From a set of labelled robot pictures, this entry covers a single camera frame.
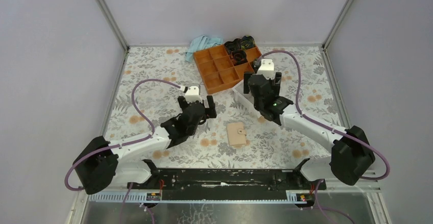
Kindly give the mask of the beige card holder wallet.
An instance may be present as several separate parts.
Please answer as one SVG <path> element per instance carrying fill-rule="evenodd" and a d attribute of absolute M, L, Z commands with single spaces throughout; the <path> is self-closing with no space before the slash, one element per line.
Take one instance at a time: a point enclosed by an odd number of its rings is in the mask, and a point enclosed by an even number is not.
<path fill-rule="evenodd" d="M 226 128 L 230 146 L 246 145 L 247 132 L 242 122 L 228 123 Z"/>

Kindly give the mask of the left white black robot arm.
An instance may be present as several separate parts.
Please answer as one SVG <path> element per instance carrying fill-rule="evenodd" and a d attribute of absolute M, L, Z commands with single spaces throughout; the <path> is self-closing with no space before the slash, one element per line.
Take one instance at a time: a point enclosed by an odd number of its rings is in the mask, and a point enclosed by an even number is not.
<path fill-rule="evenodd" d="M 216 118 L 211 95 L 207 96 L 207 102 L 187 102 L 180 96 L 178 103 L 182 112 L 153 131 L 115 141 L 107 141 L 103 136 L 92 139 L 73 162 L 82 190 L 91 195 L 110 185 L 125 183 L 154 188 L 158 184 L 158 169 L 146 159 L 147 153 L 184 143 L 196 133 L 199 125 Z"/>

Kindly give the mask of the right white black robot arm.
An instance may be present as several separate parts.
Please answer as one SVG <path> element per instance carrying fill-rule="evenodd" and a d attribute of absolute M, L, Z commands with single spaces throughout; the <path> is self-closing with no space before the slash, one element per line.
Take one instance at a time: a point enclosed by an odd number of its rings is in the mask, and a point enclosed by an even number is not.
<path fill-rule="evenodd" d="M 364 131 L 356 126 L 347 129 L 300 114 L 293 101 L 279 95 L 279 88 L 280 75 L 271 80 L 261 74 L 244 74 L 244 94 L 252 95 L 255 110 L 266 120 L 298 131 L 330 153 L 328 157 L 303 160 L 295 168 L 294 185 L 306 189 L 313 181 L 332 177 L 346 185 L 355 185 L 375 161 Z"/>

